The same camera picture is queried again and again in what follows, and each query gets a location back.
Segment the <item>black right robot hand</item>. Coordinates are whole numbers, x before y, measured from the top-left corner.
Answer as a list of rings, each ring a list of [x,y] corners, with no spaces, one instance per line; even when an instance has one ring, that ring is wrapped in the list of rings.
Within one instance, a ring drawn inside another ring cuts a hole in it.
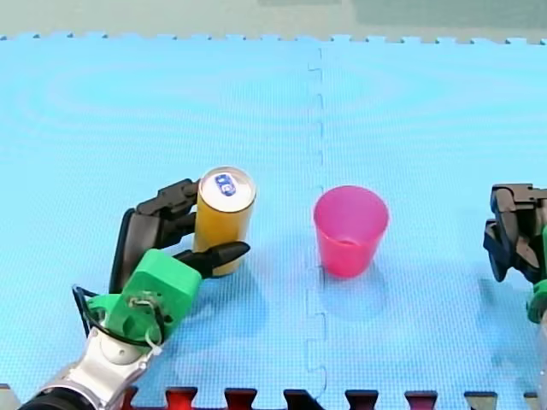
[[[495,184],[490,206],[494,217],[485,223],[483,247],[496,281],[504,281],[511,268],[532,284],[546,278],[546,190],[532,184]]]

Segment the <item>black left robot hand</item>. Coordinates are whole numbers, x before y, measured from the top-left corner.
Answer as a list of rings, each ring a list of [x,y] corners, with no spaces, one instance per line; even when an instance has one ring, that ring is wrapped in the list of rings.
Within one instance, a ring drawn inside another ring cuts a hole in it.
[[[211,278],[239,269],[257,188],[245,172],[218,167],[200,179],[182,179],[158,190],[156,196],[129,208],[123,215],[109,281],[118,293],[149,249],[165,249],[193,235],[193,253],[235,243],[232,259],[223,259]]]

